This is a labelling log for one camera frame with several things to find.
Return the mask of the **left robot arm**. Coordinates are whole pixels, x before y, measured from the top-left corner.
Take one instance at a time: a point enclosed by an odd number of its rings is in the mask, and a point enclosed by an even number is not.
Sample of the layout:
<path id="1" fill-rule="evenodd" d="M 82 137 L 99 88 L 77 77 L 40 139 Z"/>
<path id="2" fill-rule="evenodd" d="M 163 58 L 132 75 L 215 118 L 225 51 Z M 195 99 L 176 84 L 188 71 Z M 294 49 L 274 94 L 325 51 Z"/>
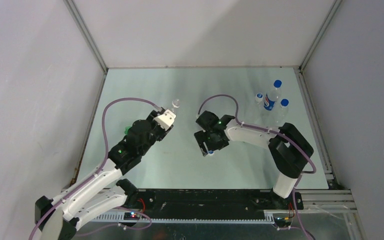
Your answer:
<path id="1" fill-rule="evenodd" d="M 137 188 L 125 178 L 156 143 L 164 139 L 174 126 L 176 115 L 170 109 L 153 110 L 146 119 L 139 119 L 127 129 L 125 136 L 106 150 L 102 163 L 85 178 L 53 198 L 40 197 L 35 202 L 35 227 L 42 237 L 71 240 L 87 223 L 101 214 L 124 206 L 133 208 L 138 202 Z M 46 230 L 52 221 L 57 229 Z"/>

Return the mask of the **clear plastic bottle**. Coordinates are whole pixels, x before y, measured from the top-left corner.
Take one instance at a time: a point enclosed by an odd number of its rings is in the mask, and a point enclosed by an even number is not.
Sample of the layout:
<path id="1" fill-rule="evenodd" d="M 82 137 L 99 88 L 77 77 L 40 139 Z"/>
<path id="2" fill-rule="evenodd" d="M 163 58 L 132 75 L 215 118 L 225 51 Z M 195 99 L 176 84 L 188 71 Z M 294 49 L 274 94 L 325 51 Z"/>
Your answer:
<path id="1" fill-rule="evenodd" d="M 174 113 L 175 115 L 178 114 L 180 108 L 180 100 L 178 98 L 171 101 L 171 108 L 170 111 Z"/>

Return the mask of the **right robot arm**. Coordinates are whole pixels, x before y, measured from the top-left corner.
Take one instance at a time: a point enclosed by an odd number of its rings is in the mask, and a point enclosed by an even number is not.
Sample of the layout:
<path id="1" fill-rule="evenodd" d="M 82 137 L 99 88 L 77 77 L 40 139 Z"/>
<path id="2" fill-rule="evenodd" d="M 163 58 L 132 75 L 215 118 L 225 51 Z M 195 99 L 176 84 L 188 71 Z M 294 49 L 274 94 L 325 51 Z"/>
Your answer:
<path id="1" fill-rule="evenodd" d="M 232 115 L 217 117 L 210 111 L 198 115 L 201 128 L 194 138 L 203 156 L 227 147 L 230 142 L 243 142 L 269 150 L 277 170 L 277 180 L 272 187 L 271 204 L 284 209 L 291 202 L 291 193 L 304 168 L 311 162 L 314 149 L 291 123 L 277 128 L 261 127 L 237 121 Z"/>

